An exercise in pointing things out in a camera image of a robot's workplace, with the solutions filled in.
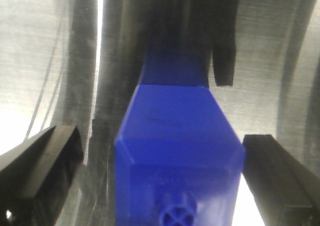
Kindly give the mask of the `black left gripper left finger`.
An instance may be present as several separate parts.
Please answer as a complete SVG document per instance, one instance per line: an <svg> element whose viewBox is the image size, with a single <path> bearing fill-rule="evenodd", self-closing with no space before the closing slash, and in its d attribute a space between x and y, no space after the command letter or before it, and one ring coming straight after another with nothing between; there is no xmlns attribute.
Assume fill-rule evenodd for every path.
<svg viewBox="0 0 320 226"><path fill-rule="evenodd" d="M1 225L55 225L83 159L74 125L47 128L2 154Z"/></svg>

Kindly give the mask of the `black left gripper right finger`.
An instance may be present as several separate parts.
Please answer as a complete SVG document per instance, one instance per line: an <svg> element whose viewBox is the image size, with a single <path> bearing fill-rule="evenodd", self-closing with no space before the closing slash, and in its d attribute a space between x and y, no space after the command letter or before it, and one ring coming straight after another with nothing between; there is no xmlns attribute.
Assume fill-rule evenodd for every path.
<svg viewBox="0 0 320 226"><path fill-rule="evenodd" d="M243 175L265 225L319 225L320 178L271 135L246 135Z"/></svg>

